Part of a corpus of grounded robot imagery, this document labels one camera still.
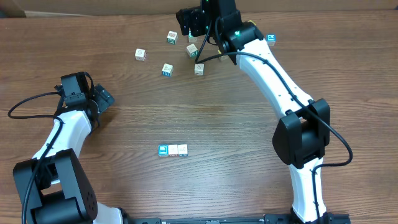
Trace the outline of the red-edged wooden block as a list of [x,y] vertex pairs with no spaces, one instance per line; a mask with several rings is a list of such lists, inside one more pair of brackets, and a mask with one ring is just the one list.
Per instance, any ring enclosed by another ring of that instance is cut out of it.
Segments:
[[169,156],[169,146],[168,145],[159,145],[158,155],[159,155],[159,157],[168,157]]

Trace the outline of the red picture wooden block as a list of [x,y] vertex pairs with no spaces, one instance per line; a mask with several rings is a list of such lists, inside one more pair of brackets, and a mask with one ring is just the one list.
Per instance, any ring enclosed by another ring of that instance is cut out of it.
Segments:
[[168,145],[168,154],[170,157],[178,156],[178,145],[177,144]]

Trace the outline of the blue-sided wooden block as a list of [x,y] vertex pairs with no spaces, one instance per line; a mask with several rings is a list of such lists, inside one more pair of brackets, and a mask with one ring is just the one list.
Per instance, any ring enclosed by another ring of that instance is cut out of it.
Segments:
[[188,156],[188,146],[186,144],[179,144],[177,146],[178,149],[178,156]]

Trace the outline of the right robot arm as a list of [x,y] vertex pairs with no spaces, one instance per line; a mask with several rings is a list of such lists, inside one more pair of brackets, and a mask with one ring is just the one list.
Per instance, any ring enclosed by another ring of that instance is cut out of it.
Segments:
[[272,145],[288,165],[294,200],[288,215],[266,215],[265,222],[330,223],[323,202],[320,171],[330,142],[330,107],[300,89],[273,56],[268,38],[244,22],[233,1],[202,1],[176,13],[182,35],[213,38],[220,56],[244,71],[272,105],[277,127]]

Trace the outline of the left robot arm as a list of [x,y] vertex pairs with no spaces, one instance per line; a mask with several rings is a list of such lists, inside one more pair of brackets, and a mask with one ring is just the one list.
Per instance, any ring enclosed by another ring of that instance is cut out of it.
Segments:
[[128,223],[123,209],[99,203],[78,156],[98,115],[114,103],[101,85],[62,84],[66,105],[52,116],[53,129],[32,159],[14,166],[22,223]]

